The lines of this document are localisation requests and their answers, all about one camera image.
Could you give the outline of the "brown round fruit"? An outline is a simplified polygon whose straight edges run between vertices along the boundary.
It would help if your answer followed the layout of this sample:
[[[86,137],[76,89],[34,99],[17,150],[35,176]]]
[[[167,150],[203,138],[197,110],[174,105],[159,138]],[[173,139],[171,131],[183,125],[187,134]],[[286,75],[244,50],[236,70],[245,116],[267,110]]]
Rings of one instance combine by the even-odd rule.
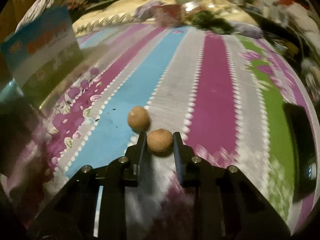
[[[150,126],[148,111],[141,106],[135,106],[127,115],[127,124],[136,132],[146,131]]]
[[[167,151],[173,143],[173,135],[166,129],[151,131],[147,136],[148,148],[155,153]]]

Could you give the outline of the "brown round fruit front right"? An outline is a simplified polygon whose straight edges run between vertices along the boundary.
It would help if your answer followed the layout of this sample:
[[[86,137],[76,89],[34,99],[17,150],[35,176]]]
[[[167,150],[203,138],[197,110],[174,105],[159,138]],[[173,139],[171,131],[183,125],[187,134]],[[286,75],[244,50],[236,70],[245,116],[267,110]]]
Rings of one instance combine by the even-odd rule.
[[[127,124],[136,132],[146,131],[150,126],[148,111],[141,106],[135,106],[127,115]]]

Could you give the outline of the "striped floral bed sheet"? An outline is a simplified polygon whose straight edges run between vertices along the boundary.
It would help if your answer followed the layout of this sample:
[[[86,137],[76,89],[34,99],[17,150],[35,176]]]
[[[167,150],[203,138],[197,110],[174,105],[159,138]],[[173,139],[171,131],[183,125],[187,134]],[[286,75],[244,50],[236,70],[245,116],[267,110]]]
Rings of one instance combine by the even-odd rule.
[[[76,40],[81,63],[40,107],[25,95],[1,103],[1,239],[33,239],[32,223],[80,168],[106,166],[161,128],[211,165],[240,169],[291,237],[305,228],[319,199],[319,122],[297,73],[264,38],[125,24]],[[296,203],[285,103],[305,109],[316,148],[315,191]],[[146,131],[127,124],[135,106],[148,111]],[[193,239],[194,199],[179,184],[173,143],[162,153],[147,145],[138,186],[125,189],[127,239]]]

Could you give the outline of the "black smartphone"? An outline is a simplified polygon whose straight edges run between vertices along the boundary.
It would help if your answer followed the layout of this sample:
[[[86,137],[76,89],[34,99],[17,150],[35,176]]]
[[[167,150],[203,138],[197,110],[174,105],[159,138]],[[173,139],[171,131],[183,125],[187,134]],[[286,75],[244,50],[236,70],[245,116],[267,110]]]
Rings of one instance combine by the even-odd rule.
[[[293,202],[315,191],[317,184],[316,148],[308,115],[302,106],[285,103],[283,110],[289,126],[295,161]]]

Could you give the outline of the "light blue plastic basket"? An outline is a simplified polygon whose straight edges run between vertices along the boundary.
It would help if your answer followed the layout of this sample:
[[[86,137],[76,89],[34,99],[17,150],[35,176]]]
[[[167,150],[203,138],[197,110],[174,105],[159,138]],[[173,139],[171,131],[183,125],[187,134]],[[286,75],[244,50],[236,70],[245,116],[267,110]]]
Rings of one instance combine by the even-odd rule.
[[[24,97],[15,79],[11,79],[2,89],[0,103],[11,103]]]

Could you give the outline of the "blue cardboard box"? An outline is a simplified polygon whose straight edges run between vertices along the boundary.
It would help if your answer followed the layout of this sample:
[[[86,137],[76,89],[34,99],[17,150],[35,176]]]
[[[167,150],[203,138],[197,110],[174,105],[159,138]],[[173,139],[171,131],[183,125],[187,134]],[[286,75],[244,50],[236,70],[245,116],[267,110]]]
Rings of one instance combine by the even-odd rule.
[[[66,7],[49,9],[23,26],[1,44],[1,53],[35,107],[40,107],[83,59]]]

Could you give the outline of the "purple cloth bundle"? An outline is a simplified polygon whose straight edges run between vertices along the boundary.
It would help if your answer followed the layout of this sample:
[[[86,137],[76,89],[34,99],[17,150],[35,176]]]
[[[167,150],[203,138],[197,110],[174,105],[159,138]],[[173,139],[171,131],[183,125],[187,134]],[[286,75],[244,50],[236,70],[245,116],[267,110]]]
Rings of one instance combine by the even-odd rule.
[[[263,31],[260,29],[259,26],[233,20],[229,20],[228,22],[233,27],[235,34],[255,39],[260,38],[263,34]]]

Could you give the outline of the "green leafy plant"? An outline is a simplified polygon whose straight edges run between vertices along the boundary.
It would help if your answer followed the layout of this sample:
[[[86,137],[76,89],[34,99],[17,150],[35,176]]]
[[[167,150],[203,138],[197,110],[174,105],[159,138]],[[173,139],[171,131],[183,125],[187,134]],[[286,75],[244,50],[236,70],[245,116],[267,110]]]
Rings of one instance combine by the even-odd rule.
[[[211,11],[195,12],[187,16],[186,20],[194,27],[216,34],[229,35],[234,33],[234,27],[227,20],[216,17]]]

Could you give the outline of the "cream quilt blanket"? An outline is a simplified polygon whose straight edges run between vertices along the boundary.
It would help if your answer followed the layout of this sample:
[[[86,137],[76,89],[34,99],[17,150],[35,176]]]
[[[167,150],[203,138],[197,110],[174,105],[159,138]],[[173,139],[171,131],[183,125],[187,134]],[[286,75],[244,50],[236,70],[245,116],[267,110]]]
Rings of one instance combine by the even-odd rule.
[[[191,0],[201,9],[210,11],[218,18],[242,22],[257,26],[257,22],[244,10],[227,0]],[[95,28],[119,25],[131,22],[150,22],[154,19],[157,6],[172,5],[187,0],[118,0],[106,9],[95,10],[84,14],[73,25],[76,35],[86,33]]]

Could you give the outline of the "pink gift box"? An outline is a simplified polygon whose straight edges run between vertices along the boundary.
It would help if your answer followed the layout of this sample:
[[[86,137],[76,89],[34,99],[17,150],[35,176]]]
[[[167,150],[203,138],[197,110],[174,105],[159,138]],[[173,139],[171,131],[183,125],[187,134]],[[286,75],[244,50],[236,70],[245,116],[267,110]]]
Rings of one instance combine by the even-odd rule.
[[[181,4],[155,6],[153,15],[159,27],[177,28],[183,25],[183,7]]]

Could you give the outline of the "pile of clothes right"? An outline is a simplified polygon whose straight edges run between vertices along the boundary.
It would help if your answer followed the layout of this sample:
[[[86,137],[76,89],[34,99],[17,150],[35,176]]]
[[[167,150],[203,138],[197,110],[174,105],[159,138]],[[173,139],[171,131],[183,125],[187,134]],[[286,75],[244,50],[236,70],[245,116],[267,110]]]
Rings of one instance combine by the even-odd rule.
[[[312,0],[248,0],[267,19],[267,40],[282,51],[319,103],[319,6]]]

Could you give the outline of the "white clothes pile left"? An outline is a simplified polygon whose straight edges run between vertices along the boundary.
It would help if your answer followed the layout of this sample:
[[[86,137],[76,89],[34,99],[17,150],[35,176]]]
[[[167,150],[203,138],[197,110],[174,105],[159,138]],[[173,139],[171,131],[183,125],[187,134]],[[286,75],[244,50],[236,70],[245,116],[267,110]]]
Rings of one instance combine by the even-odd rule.
[[[36,20],[46,9],[49,9],[55,0],[36,0],[18,23],[15,32]]]

